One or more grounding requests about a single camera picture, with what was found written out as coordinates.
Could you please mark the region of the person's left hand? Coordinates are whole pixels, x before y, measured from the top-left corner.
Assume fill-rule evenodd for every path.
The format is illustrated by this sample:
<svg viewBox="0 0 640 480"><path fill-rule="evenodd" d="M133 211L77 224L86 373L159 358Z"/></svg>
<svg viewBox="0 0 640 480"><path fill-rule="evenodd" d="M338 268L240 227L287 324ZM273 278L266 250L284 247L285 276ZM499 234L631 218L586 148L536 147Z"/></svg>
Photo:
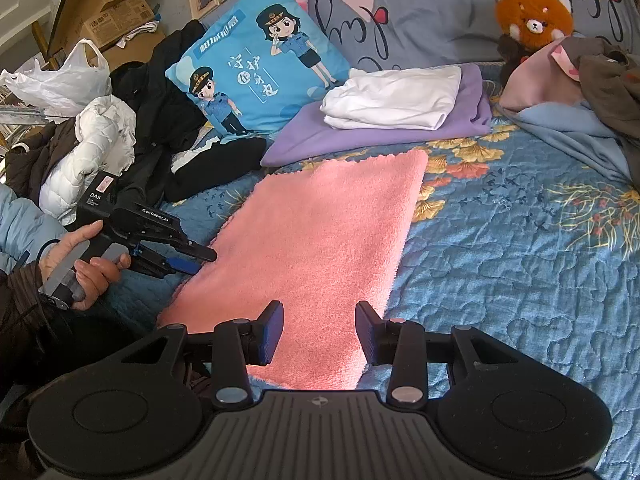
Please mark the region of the person's left hand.
<svg viewBox="0 0 640 480"><path fill-rule="evenodd" d="M43 283L50 280L51 274L68 258L79 245L97 237L103 228L103 221L96 220L91 224L82 226L76 231L64 235L47 255L38 263ZM89 261L76 259L73 269L77 283L84 291L84 298L72 303L72 309L87 311L99 299L99 296L107 291L108 286L120 279L123 270L130 267L131 258L128 254L122 254L119 259L112 261L103 257L92 257Z"/></svg>

